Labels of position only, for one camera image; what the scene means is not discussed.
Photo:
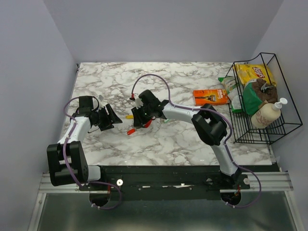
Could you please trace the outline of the cream lotion pump bottle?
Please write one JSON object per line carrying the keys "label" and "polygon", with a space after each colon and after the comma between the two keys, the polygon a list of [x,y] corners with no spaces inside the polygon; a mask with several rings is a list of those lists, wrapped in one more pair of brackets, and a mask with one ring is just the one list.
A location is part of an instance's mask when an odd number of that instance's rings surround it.
{"label": "cream lotion pump bottle", "polygon": [[252,125],[258,129],[264,129],[281,116],[283,105],[288,104],[286,98],[280,98],[276,103],[266,103],[252,117]]}

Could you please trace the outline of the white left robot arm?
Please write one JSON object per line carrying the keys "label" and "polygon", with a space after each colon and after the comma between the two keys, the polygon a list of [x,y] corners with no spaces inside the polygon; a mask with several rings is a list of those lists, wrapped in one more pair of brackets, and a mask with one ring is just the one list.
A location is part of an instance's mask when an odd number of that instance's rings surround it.
{"label": "white left robot arm", "polygon": [[101,174],[99,166],[89,166],[82,148],[82,143],[92,127],[100,131],[114,128],[114,124],[122,123],[110,104],[104,107],[94,106],[94,96],[80,96],[76,111],[69,115],[64,106],[64,114],[69,118],[70,126],[64,136],[56,143],[47,147],[47,158],[50,180],[53,186],[76,183],[81,186],[90,182],[96,190],[102,190],[107,179]]}

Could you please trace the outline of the orange razor box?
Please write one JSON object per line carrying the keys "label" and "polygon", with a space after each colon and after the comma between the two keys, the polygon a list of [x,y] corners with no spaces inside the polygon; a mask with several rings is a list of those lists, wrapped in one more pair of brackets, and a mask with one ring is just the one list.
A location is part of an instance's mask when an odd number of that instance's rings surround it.
{"label": "orange razor box", "polygon": [[194,90],[193,97],[196,106],[203,106],[204,104],[224,105],[229,103],[227,92],[223,89]]}

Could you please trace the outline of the white green snack bag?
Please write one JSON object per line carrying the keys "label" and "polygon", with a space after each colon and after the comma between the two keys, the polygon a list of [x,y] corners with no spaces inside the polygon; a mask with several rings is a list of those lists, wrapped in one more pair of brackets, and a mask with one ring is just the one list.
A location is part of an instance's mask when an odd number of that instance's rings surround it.
{"label": "white green snack bag", "polygon": [[231,111],[233,113],[241,113],[243,109],[238,92],[239,84],[236,82],[235,77],[219,77],[218,81],[223,85],[227,92],[227,96],[231,102]]}

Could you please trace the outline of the brown crumpled bag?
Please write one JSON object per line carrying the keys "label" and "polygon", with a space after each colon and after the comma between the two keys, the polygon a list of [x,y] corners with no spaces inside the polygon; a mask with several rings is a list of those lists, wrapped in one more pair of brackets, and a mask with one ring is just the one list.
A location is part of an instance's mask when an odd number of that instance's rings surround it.
{"label": "brown crumpled bag", "polygon": [[275,103],[278,101],[277,88],[268,84],[265,80],[258,78],[253,84],[253,90],[261,102]]}

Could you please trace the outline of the red key tag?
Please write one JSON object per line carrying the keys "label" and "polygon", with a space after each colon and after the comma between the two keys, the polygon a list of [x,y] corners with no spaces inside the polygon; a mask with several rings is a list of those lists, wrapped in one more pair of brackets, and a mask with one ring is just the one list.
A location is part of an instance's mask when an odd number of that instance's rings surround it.
{"label": "red key tag", "polygon": [[130,129],[128,132],[127,132],[127,135],[131,135],[135,132],[136,130],[134,128]]}

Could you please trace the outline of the yellow chips bag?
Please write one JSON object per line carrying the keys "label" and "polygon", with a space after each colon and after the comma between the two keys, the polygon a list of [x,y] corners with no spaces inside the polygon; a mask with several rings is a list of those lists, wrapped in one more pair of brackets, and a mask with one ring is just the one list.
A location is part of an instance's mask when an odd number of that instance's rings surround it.
{"label": "yellow chips bag", "polygon": [[233,67],[239,81],[246,85],[252,79],[262,79],[270,85],[276,86],[276,80],[267,65],[264,64],[235,64]]}

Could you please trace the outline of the red handled steel key organizer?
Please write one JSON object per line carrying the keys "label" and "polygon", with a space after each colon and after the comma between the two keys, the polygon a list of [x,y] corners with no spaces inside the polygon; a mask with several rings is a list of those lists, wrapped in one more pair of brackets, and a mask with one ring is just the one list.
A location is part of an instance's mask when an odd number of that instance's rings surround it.
{"label": "red handled steel key organizer", "polygon": [[152,120],[148,121],[143,127],[148,128],[150,126],[151,122],[152,122]]}

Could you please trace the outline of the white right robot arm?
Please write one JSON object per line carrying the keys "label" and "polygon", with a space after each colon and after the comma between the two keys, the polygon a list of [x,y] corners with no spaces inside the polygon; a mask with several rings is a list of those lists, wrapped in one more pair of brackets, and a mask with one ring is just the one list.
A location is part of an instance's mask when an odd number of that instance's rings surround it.
{"label": "white right robot arm", "polygon": [[227,146],[227,123],[213,106],[192,107],[174,104],[171,100],[160,101],[150,90],[140,95],[132,94],[130,99],[135,102],[133,119],[135,128],[144,128],[150,121],[173,119],[190,123],[194,126],[201,141],[209,145],[218,160],[222,185],[228,189],[239,183],[241,170],[235,163]]}

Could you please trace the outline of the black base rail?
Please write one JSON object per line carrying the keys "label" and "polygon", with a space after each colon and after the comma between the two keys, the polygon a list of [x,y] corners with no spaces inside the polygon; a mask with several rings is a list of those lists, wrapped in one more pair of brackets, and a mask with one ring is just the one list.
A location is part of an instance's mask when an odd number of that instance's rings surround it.
{"label": "black base rail", "polygon": [[225,177],[218,166],[102,166],[101,179],[82,191],[133,200],[220,200],[250,188],[247,173]]}

